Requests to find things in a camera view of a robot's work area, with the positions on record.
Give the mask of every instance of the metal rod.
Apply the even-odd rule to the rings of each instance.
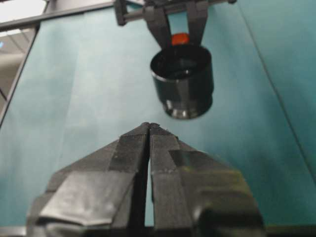
[[[228,0],[209,0],[209,5],[223,3],[223,2],[227,2],[227,1]],[[184,3],[177,3],[177,4],[173,4],[173,5],[167,5],[165,7],[165,13],[167,15],[173,14],[173,13],[182,12],[182,11],[185,11],[185,10],[186,10],[186,7],[185,7]],[[142,18],[143,18],[143,9],[138,9],[138,10],[129,12],[129,13],[124,15],[124,19],[125,19],[126,22],[131,22],[131,21],[142,19]]]
[[[64,10],[59,12],[45,13],[39,16],[27,17],[19,20],[8,21],[4,23],[0,23],[0,32],[2,31],[10,31],[14,29],[24,29],[38,26],[41,21],[54,19],[62,16],[70,16],[75,15],[87,11],[94,11],[103,8],[107,8],[113,5],[113,2],[106,2],[95,4],[92,6],[79,7],[71,10]]]

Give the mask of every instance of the black cylindrical object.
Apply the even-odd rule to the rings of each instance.
[[[210,52],[195,44],[160,51],[151,62],[159,100],[167,114],[192,119],[212,105],[214,90]]]

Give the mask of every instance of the orange object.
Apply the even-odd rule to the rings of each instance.
[[[172,36],[172,45],[189,43],[190,37],[187,33],[177,33]]]

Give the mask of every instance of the teal surface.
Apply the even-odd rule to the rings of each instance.
[[[24,224],[54,171],[144,121],[240,169],[266,224],[316,224],[313,1],[300,1],[306,12],[295,1],[256,2],[210,7],[202,44],[214,104],[190,121],[162,111],[149,72],[159,47],[143,21],[121,28],[106,9],[43,22],[0,129],[0,225]],[[185,14],[170,20],[173,32],[187,30]]]

